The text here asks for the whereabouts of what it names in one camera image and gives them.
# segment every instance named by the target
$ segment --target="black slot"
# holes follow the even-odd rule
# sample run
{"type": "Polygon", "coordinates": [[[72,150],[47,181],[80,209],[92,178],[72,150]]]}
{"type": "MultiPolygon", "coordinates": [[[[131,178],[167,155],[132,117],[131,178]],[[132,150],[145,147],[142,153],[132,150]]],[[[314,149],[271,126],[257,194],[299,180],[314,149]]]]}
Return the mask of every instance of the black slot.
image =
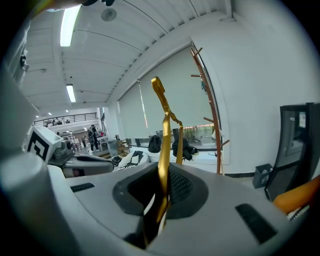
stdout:
{"type": "Polygon", "coordinates": [[[88,190],[95,187],[95,185],[93,185],[92,183],[85,183],[85,184],[80,184],[80,185],[75,185],[75,186],[71,186],[71,190],[72,192],[79,192],[82,190],[88,190]]]}
{"type": "Polygon", "coordinates": [[[244,203],[236,206],[235,209],[260,244],[277,233],[251,205],[244,203]]]}

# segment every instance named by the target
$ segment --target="black logo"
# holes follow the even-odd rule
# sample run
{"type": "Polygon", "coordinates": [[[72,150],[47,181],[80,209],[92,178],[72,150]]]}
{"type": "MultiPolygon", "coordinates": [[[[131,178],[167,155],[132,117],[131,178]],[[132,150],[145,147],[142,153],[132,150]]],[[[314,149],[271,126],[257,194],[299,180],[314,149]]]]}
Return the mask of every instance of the black logo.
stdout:
{"type": "Polygon", "coordinates": [[[27,151],[35,153],[45,161],[48,154],[48,149],[49,144],[47,144],[36,132],[33,131],[27,151]]]}

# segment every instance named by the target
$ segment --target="balcony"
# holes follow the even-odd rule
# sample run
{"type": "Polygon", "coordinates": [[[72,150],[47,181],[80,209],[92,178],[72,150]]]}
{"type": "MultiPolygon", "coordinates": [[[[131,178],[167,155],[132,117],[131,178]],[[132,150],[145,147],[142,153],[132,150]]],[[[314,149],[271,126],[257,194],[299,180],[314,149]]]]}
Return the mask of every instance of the balcony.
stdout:
{"type": "Polygon", "coordinates": [[[97,113],[85,113],[85,114],[73,114],[59,117],[48,118],[44,120],[34,121],[33,126],[44,126],[48,128],[65,126],[65,125],[76,125],[87,123],[87,121],[97,120],[97,113]]]}

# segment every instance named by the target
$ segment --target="roller blind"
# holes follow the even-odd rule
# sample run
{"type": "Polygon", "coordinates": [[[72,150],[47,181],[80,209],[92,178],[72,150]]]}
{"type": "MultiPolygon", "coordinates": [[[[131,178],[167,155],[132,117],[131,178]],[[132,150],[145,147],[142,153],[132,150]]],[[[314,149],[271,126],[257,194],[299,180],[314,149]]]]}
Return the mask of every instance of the roller blind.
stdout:
{"type": "MultiPolygon", "coordinates": [[[[170,109],[184,127],[210,124],[204,120],[204,117],[212,118],[208,96],[202,89],[201,79],[191,77],[191,74],[199,74],[199,70],[190,54],[190,48],[186,48],[162,62],[140,80],[149,132],[162,130],[165,116],[151,85],[151,79],[155,76],[160,78],[170,109]]],[[[173,121],[170,124],[172,129],[179,127],[173,121]]]]}
{"type": "Polygon", "coordinates": [[[120,116],[125,138],[148,138],[139,85],[135,84],[120,100],[120,116]]]}

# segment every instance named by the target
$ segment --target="gold robotic arm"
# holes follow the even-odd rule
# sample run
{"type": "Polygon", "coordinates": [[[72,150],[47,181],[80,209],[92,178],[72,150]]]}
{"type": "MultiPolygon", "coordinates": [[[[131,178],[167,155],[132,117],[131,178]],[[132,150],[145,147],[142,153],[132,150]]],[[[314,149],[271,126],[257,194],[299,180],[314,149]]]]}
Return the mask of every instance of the gold robotic arm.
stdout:
{"type": "Polygon", "coordinates": [[[158,180],[159,189],[155,192],[154,202],[150,210],[144,216],[144,243],[147,246],[158,234],[158,229],[161,225],[168,206],[168,177],[169,177],[169,164],[170,164],[170,145],[171,145],[171,129],[170,129],[170,118],[180,125],[180,135],[178,143],[178,151],[176,156],[176,163],[182,164],[182,151],[183,151],[183,125],[179,121],[175,114],[171,112],[168,101],[164,95],[165,89],[159,79],[154,77],[151,80],[152,87],[157,94],[161,105],[164,110],[163,119],[163,140],[161,145],[159,163],[158,163],[158,180]]]}

